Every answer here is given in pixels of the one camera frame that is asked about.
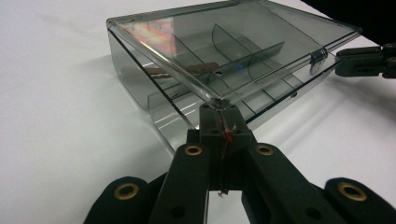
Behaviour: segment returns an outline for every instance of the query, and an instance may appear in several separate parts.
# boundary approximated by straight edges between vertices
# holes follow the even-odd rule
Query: brass ring
[[[362,189],[346,182],[341,182],[338,184],[338,191],[353,201],[363,202],[367,200],[367,195]]]
[[[197,146],[189,146],[189,147],[186,147],[186,149],[184,149],[184,152],[187,155],[196,156],[196,155],[201,154],[202,149],[200,147],[197,147]]]
[[[126,194],[121,193],[122,189],[128,187],[132,188],[133,190]],[[121,184],[114,190],[114,197],[118,200],[128,200],[128,199],[132,199],[137,194],[138,191],[139,191],[139,187],[134,183]]]
[[[270,147],[257,146],[256,150],[258,153],[262,154],[263,156],[271,156],[272,154],[274,154],[274,151]]]

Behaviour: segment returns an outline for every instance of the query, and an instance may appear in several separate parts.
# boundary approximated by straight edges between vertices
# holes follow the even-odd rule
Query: transparent lid
[[[231,103],[326,58],[360,32],[264,0],[114,18],[107,27],[204,101]]]

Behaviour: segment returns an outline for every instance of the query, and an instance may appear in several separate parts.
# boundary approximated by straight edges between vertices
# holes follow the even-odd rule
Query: white surface
[[[0,223],[81,223],[111,181],[166,171],[169,148],[120,84],[105,21],[203,2],[0,3]],[[361,37],[347,46],[371,45]],[[353,178],[395,206],[395,87],[330,75],[255,135],[320,187]],[[238,193],[209,209],[209,223],[247,222]]]

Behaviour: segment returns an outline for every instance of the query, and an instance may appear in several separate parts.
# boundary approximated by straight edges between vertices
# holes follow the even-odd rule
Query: white table
[[[167,170],[170,148],[117,78],[106,19],[204,2],[0,3],[0,223],[81,223],[111,181]],[[332,74],[254,133],[312,183],[356,179],[396,206],[396,80]],[[211,195],[209,223],[248,222],[240,193]]]

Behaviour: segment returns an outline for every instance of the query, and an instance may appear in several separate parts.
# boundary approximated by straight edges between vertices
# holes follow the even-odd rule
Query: transparent plastic box
[[[318,85],[338,63],[330,52],[361,32],[263,0],[118,17],[107,29],[120,80],[174,148],[199,128],[203,103],[237,105],[254,129]]]

